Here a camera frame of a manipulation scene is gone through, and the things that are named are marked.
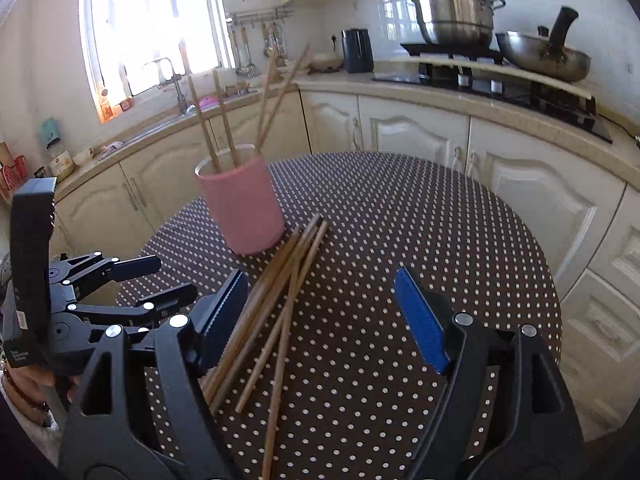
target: chopstick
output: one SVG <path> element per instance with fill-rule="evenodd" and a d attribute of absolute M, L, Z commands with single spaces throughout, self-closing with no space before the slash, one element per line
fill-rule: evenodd
<path fill-rule="evenodd" d="M 264 279 L 258 280 L 252 288 L 249 298 L 242 310 L 242 314 L 240 315 L 240 319 L 238 319 L 236 328 L 232 332 L 225 350 L 222 353 L 222 357 L 218 362 L 218 366 L 212 372 L 212 377 L 210 381 L 207 381 L 206 387 L 203 388 L 202 393 L 204 394 L 207 404 L 209 404 L 217 394 L 226 375 L 229 370 L 231 370 L 238 352 L 244 347 L 246 338 L 253 327 L 255 316 L 260 310 L 262 300 L 271 289 L 274 280 L 276 280 L 281 273 L 282 267 L 286 265 L 289 255 L 295 250 L 300 236 L 300 231 L 296 231 L 289 237 L 289 240 L 280 248 L 263 272 L 262 276 Z"/>
<path fill-rule="evenodd" d="M 258 132 L 258 138 L 256 139 L 256 143 L 255 143 L 256 150 L 260 151 L 264 146 L 264 141 L 267 139 L 267 135 L 269 135 L 269 130 L 271 129 L 271 125 L 273 124 L 273 119 L 276 113 L 278 113 L 278 109 L 282 104 L 282 99 L 284 97 L 284 94 L 287 91 L 287 87 L 289 86 L 289 83 L 291 83 L 292 79 L 298 73 L 298 69 L 300 68 L 300 65 L 302 65 L 302 62 L 306 57 L 306 53 L 309 51 L 309 47 L 310 45 L 309 43 L 307 43 L 305 47 L 302 49 L 302 54 L 296 60 L 296 63 L 293 65 L 293 69 L 287 76 L 287 79 L 284 81 L 283 85 L 280 87 L 280 90 L 278 91 L 278 96 L 276 97 L 276 104 L 273 107 L 273 110 L 271 111 L 271 115 L 269 115 L 269 118 L 267 119 L 264 129 L 261 132 Z"/>
<path fill-rule="evenodd" d="M 273 463 L 273 448 L 276 441 L 276 431 L 278 429 L 278 418 L 280 416 L 280 399 L 282 398 L 282 383 L 284 382 L 285 359 L 287 349 L 289 349 L 289 332 L 291 329 L 291 319 L 293 317 L 293 304 L 298 295 L 298 262 L 293 266 L 289 280 L 289 291 L 287 293 L 287 303 L 284 306 L 284 319 L 282 321 L 282 332 L 280 333 L 280 345 L 278 346 L 278 360 L 276 361 L 275 376 L 273 378 L 273 390 L 271 393 L 271 403 L 269 406 L 269 420 L 267 421 L 267 433 L 264 439 L 264 458 L 262 459 L 262 480 L 269 480 L 271 477 L 271 464 Z"/>
<path fill-rule="evenodd" d="M 269 64 L 267 72 L 264 75 L 264 94 L 262 94 L 262 105 L 260 107 L 260 120 L 258 120 L 258 135 L 256 139 L 260 139 L 262 135 L 262 124 L 264 123 L 264 114 L 267 111 L 267 102 L 269 101 L 269 82 L 271 81 L 271 72 L 276 65 L 276 50 L 272 49 L 269 56 Z"/>
<path fill-rule="evenodd" d="M 309 272 L 309 269 L 311 268 L 311 265 L 313 264 L 314 260 L 316 259 L 316 254 L 318 254 L 318 248 L 322 243 L 322 238 L 324 237 L 324 234 L 326 233 L 326 230 L 328 227 L 329 227 L 329 223 L 325 220 L 322 222 L 322 224 L 320 225 L 320 228 L 318 229 L 316 238 L 314 239 L 314 242 L 311 245 L 311 248 L 309 249 L 309 252 L 306 255 L 305 263 L 302 265 L 302 270 L 300 271 L 300 274 L 298 276 L 298 283 L 296 284 L 296 295 L 299 293 L 300 288 L 302 288 L 302 285 L 306 279 L 306 275 Z M 284 317 L 285 317 L 285 309 L 283 308 L 280 311 L 278 320 L 273 325 L 273 329 L 271 330 L 271 333 L 269 334 L 269 338 L 267 339 L 267 342 L 265 343 L 264 348 L 262 349 L 262 353 L 260 354 L 260 357 L 258 358 L 258 361 L 254 366 L 254 369 L 251 371 L 251 376 L 249 377 L 249 380 L 246 382 L 246 385 L 244 386 L 244 390 L 240 395 L 240 399 L 236 404 L 236 412 L 238 413 L 242 413 L 242 410 L 246 406 L 249 400 L 249 397 L 251 396 L 254 390 L 255 384 L 260 378 L 260 374 L 262 373 L 264 366 L 267 364 L 267 361 L 271 356 L 271 352 L 273 351 L 273 346 L 275 345 L 276 339 L 280 335 Z"/>
<path fill-rule="evenodd" d="M 196 112 L 198 113 L 198 120 L 200 121 L 200 127 L 202 128 L 202 133 L 204 134 L 204 140 L 207 143 L 207 149 L 209 150 L 209 155 L 211 156 L 211 163 L 213 164 L 213 167 L 215 168 L 217 173 L 222 173 L 220 161 L 218 160 L 218 156 L 216 155 L 216 149 L 213 147 L 213 142 L 211 142 L 211 137 L 209 137 L 209 131 L 205 126 L 204 117 L 202 116 L 202 110 L 200 109 L 200 99 L 198 98 L 198 94 L 196 94 L 196 87 L 193 85 L 191 74 L 187 74 L 187 82 L 189 83 L 189 90 L 191 91 L 191 95 L 193 96 L 193 104 L 195 105 Z"/>
<path fill-rule="evenodd" d="M 242 364 L 251 351 L 255 340 L 260 335 L 264 323 L 270 316 L 273 307 L 278 304 L 278 298 L 282 293 L 282 289 L 289 280 L 292 266 L 301 259 L 302 255 L 306 251 L 306 248 L 308 248 L 309 244 L 311 243 L 313 236 L 318 230 L 318 228 L 316 228 L 315 226 L 316 222 L 318 222 L 317 218 L 319 218 L 319 214 L 316 214 L 312 221 L 309 222 L 309 224 L 306 226 L 306 229 L 300 237 L 296 248 L 290 255 L 290 258 L 285 263 L 279 275 L 276 277 L 275 281 L 273 282 L 273 286 L 270 288 L 267 295 L 263 298 L 264 301 L 261 304 L 259 313 L 254 318 L 254 323 L 250 328 L 247 329 L 247 333 L 243 335 L 242 349 L 239 349 L 239 351 L 234 351 L 231 358 L 232 363 L 229 364 L 228 367 L 224 370 L 225 376 L 218 379 L 218 383 L 216 384 L 216 393 L 213 397 L 213 400 L 211 402 L 207 400 L 211 413 L 216 413 L 216 411 L 222 405 L 222 402 L 225 400 L 229 388 L 233 385 L 238 370 L 242 367 Z"/>
<path fill-rule="evenodd" d="M 213 69 L 213 82 L 216 85 L 216 95 L 218 96 L 218 104 L 220 105 L 220 111 L 222 112 L 222 123 L 225 127 L 226 143 L 229 145 L 229 151 L 231 151 L 231 159 L 234 162 L 234 167 L 240 166 L 240 158 L 236 151 L 236 145 L 234 138 L 231 135 L 231 126 L 229 126 L 229 118 L 226 116 L 225 101 L 222 97 L 222 88 L 220 88 L 220 80 L 218 79 L 218 70 Z"/>

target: frying pan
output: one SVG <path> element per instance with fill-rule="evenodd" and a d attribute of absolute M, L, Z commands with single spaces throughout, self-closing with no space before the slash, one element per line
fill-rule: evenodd
<path fill-rule="evenodd" d="M 519 32 L 495 35 L 504 57 L 513 64 L 562 81 L 575 83 L 589 75 L 591 57 L 564 46 L 569 27 L 579 14 L 571 7 L 562 7 L 548 38 L 528 36 Z M 539 27 L 543 33 L 546 27 Z"/>

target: stainless steel pot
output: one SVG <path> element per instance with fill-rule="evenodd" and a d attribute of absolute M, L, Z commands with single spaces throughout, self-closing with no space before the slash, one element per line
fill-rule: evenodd
<path fill-rule="evenodd" d="M 506 5 L 504 0 L 412 1 L 424 41 L 452 45 L 489 46 L 494 37 L 494 10 Z"/>
<path fill-rule="evenodd" d="M 513 64 L 524 70 L 575 83 L 587 77 L 591 69 L 589 56 L 564 45 L 569 27 L 577 18 L 578 13 L 574 9 L 562 7 L 548 38 L 518 32 L 501 32 L 495 37 L 500 52 Z"/>

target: drawer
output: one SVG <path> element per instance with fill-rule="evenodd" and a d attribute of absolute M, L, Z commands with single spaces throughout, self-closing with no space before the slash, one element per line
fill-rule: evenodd
<path fill-rule="evenodd" d="M 640 305 L 640 193 L 631 186 L 589 268 Z"/>
<path fill-rule="evenodd" d="M 560 370 L 585 437 L 620 427 L 640 396 L 640 310 L 589 270 L 564 298 Z"/>

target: utensil rack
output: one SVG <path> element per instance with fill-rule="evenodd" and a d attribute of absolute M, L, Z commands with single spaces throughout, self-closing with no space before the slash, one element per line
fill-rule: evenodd
<path fill-rule="evenodd" d="M 234 12 L 226 16 L 226 24 L 229 27 L 236 27 L 240 25 L 251 25 L 254 27 L 256 24 L 279 22 L 284 21 L 285 18 L 293 15 L 293 9 L 289 7 L 275 7 L 273 9 L 264 10 L 252 10 L 249 12 Z"/>

